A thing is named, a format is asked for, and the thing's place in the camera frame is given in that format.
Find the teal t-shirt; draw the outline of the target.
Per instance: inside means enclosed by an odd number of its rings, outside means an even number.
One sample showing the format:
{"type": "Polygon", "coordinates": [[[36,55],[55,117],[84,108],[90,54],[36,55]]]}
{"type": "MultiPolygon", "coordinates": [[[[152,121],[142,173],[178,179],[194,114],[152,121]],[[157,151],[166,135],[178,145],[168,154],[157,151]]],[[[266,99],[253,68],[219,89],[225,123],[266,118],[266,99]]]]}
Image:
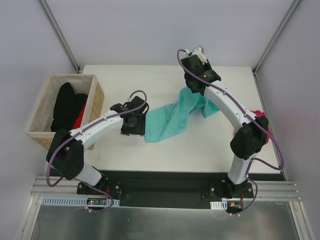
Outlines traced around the teal t-shirt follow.
{"type": "Polygon", "coordinates": [[[188,87],[180,90],[178,100],[149,111],[145,118],[145,141],[159,143],[183,133],[192,112],[200,109],[204,118],[219,108],[200,93],[192,93],[188,87]]]}

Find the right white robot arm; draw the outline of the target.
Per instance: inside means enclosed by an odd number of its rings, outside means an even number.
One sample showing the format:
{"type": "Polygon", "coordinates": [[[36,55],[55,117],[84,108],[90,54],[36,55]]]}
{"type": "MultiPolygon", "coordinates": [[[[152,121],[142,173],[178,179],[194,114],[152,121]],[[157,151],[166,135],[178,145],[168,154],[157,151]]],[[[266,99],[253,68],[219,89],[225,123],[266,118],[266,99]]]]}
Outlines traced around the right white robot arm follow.
{"type": "Polygon", "coordinates": [[[251,160],[267,143],[268,119],[246,110],[228,91],[208,60],[201,61],[197,55],[190,54],[178,62],[191,92],[199,93],[215,104],[234,128],[235,135],[230,142],[234,154],[231,168],[224,182],[214,191],[220,197],[235,198],[245,189],[251,160]]]}

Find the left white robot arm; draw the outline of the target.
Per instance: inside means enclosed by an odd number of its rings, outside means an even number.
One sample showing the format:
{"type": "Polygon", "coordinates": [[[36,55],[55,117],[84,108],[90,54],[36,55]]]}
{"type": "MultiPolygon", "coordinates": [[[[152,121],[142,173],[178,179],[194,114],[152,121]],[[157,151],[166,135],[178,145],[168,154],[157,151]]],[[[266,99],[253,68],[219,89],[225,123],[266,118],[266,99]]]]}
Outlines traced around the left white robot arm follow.
{"type": "Polygon", "coordinates": [[[51,169],[55,169],[61,178],[76,179],[96,195],[109,193],[107,177],[85,163],[85,152],[114,131],[127,136],[143,136],[148,110],[146,99],[133,96],[124,104],[113,105],[107,113],[82,127],[57,130],[47,152],[46,174],[49,176],[51,169]]]}

